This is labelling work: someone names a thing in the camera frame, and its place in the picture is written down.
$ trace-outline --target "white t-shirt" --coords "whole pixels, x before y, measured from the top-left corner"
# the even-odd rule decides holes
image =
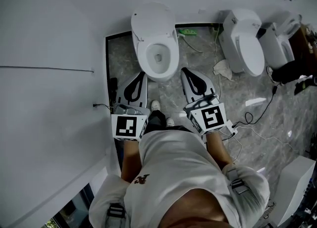
[[[93,200],[89,219],[94,228],[104,227],[109,204],[117,202],[125,207],[125,227],[156,228],[171,205],[195,188],[212,193],[235,228],[252,227],[263,214],[267,180],[248,167],[227,165],[221,172],[196,134],[150,132],[142,137],[139,150],[142,169],[134,181],[108,176]],[[232,169],[247,191],[238,194],[231,188],[226,175]]]

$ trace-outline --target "black cable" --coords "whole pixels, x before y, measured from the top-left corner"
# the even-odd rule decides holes
[[[232,126],[232,128],[235,128],[239,123],[242,123],[242,124],[244,124],[244,125],[249,125],[249,124],[254,125],[254,124],[256,124],[256,123],[262,118],[262,116],[263,116],[264,113],[266,112],[268,106],[271,104],[271,102],[272,102],[272,100],[273,100],[273,97],[274,97],[274,95],[276,94],[277,87],[278,87],[279,85],[280,85],[280,84],[278,84],[278,85],[276,85],[276,86],[273,87],[273,90],[272,90],[272,98],[271,98],[271,100],[269,101],[268,105],[266,106],[265,110],[263,111],[262,115],[257,119],[257,121],[256,121],[255,123],[252,122],[252,121],[253,121],[253,114],[251,114],[250,112],[246,112],[246,113],[244,114],[244,118],[245,118],[245,120],[246,120],[247,123],[238,121],[238,122],[236,122],[236,123]],[[252,119],[251,119],[250,121],[248,121],[248,119],[247,119],[247,115],[248,115],[248,114],[250,114],[250,115],[252,116]]]
[[[93,70],[79,70],[67,68],[54,68],[54,67],[35,67],[35,66],[0,66],[0,68],[20,68],[20,69],[45,69],[45,70],[63,70],[63,71],[77,71],[77,72],[92,72]]]
[[[111,111],[111,108],[109,106],[107,106],[106,104],[103,104],[103,103],[93,104],[93,107],[98,107],[98,106],[106,106]]]
[[[228,138],[226,138],[226,139],[222,139],[222,141],[228,140],[228,139],[232,138],[233,136],[234,136],[234,135],[231,135],[231,137],[228,137]]]

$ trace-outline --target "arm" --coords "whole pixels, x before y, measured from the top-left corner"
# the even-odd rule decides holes
[[[137,141],[125,141],[123,143],[123,162],[121,178],[132,183],[141,170],[141,158],[139,143]]]
[[[239,193],[237,188],[229,187],[230,194],[236,205],[242,227],[253,227],[263,215],[269,199],[269,186],[266,178],[249,167],[229,164],[223,170],[230,184],[235,178],[229,175],[236,171],[237,179],[243,181],[247,191]]]
[[[105,227],[106,213],[111,203],[124,207],[123,197],[129,185],[117,175],[107,175],[89,207],[89,221],[94,228]]]
[[[233,161],[224,147],[220,134],[212,132],[206,135],[207,151],[222,170],[226,165],[232,164]]]

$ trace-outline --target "toilet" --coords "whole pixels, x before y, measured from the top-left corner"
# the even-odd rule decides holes
[[[258,76],[264,69],[264,54],[256,35],[261,26],[257,14],[247,9],[231,10],[219,36],[224,56],[235,73]]]
[[[273,23],[260,38],[260,44],[267,64],[277,70],[295,60],[289,39],[301,27],[302,16],[285,11],[272,19]]]
[[[179,50],[175,18],[164,4],[150,2],[131,17],[135,53],[142,70],[156,82],[169,80],[176,72]]]

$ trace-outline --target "black pants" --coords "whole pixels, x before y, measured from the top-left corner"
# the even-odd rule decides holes
[[[159,110],[155,110],[149,116],[149,123],[145,129],[144,134],[149,133],[151,131],[163,131],[163,130],[179,130],[179,131],[191,132],[184,126],[166,127],[165,115]]]
[[[295,60],[283,65],[272,73],[272,79],[276,82],[286,84],[293,80],[299,79],[301,75],[309,76],[309,72],[303,61]]]

